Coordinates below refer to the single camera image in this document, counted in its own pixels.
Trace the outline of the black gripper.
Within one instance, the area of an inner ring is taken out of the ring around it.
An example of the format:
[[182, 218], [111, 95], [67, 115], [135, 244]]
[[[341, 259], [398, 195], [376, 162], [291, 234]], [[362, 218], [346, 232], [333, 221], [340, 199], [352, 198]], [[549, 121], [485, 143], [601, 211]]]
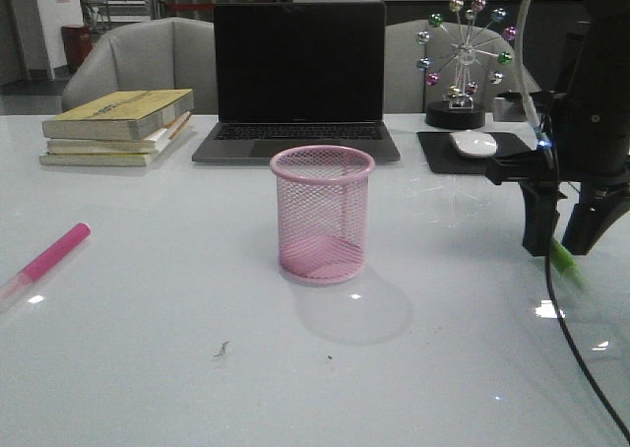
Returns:
[[[628, 174], [629, 103], [610, 92], [541, 92], [552, 122], [552, 143], [562, 178], [607, 181]], [[522, 245], [535, 257], [549, 253], [555, 231], [558, 186], [533, 180], [519, 183], [525, 205]], [[628, 184], [582, 182], [562, 238], [573, 255], [587, 255], [606, 231], [628, 213]]]

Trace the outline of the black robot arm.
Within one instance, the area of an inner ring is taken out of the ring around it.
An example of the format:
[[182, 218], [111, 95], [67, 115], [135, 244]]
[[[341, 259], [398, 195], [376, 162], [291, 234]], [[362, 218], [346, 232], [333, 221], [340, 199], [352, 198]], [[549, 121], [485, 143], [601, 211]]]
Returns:
[[629, 0], [584, 0], [590, 16], [566, 93], [536, 110], [523, 96], [537, 138], [532, 152], [507, 160], [525, 202], [523, 245], [547, 255], [562, 182], [579, 183], [579, 199], [561, 244], [586, 255], [629, 211]]

